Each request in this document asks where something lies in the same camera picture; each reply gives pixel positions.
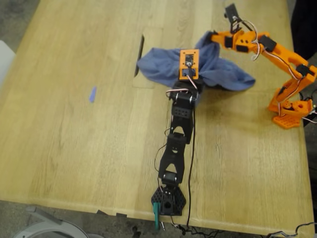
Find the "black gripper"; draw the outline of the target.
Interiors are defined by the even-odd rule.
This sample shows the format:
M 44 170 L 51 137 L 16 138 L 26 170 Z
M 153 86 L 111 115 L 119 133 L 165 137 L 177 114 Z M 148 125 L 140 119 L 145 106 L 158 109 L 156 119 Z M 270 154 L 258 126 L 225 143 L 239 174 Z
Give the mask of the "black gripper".
M 198 105 L 204 90 L 202 81 L 176 81 L 169 90 L 169 98 L 176 105 L 184 105 L 193 108 Z

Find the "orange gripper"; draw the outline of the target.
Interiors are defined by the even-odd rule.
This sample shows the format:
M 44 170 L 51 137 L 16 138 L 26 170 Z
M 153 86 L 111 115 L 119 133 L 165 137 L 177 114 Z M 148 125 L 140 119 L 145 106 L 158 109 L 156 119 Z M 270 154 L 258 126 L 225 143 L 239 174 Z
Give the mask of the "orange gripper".
M 227 33 L 225 36 L 223 32 L 211 31 L 210 39 L 220 46 L 242 53 L 256 53 L 258 50 L 257 43 L 255 42 L 255 32 L 239 31 L 235 34 Z

